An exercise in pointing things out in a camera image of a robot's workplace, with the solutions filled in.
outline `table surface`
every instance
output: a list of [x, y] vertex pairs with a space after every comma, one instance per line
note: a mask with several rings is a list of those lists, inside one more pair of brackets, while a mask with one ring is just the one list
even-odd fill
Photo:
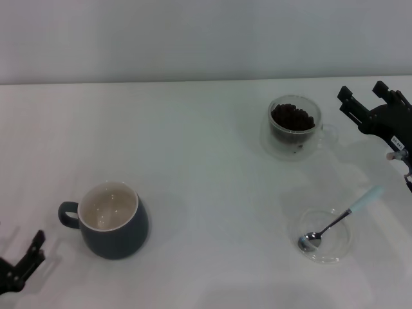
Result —
[[[346, 85], [378, 106], [377, 80], [412, 98], [412, 77], [0, 86], [0, 256], [21, 257], [38, 229], [47, 238], [46, 261], [0, 308], [411, 308], [412, 195], [387, 145], [337, 99]], [[286, 94], [320, 105], [339, 130], [333, 149], [273, 157], [267, 107]], [[144, 247], [120, 261], [57, 218], [104, 180], [133, 186], [151, 219]], [[344, 210], [376, 184], [386, 192], [348, 218], [340, 263], [292, 246], [299, 213]]]

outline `glass cup handle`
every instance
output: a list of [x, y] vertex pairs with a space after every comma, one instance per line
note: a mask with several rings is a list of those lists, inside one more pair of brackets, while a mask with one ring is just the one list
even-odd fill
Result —
[[337, 127], [332, 124], [323, 124], [319, 133], [318, 149], [332, 148], [339, 139]]

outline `metal spoon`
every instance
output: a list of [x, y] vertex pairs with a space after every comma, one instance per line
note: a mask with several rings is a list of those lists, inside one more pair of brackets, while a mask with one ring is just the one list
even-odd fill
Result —
[[354, 211], [359, 210], [371, 201], [377, 199], [383, 192], [384, 189], [379, 185], [371, 188], [367, 193], [365, 193], [361, 198], [359, 198], [350, 208], [346, 209], [339, 217], [337, 217], [331, 224], [325, 227], [322, 231], [311, 232], [301, 236], [297, 240], [298, 247], [304, 252], [311, 252], [317, 250], [317, 248], [321, 245], [323, 233], [325, 233], [328, 229], [333, 227], [343, 218], [349, 216]]

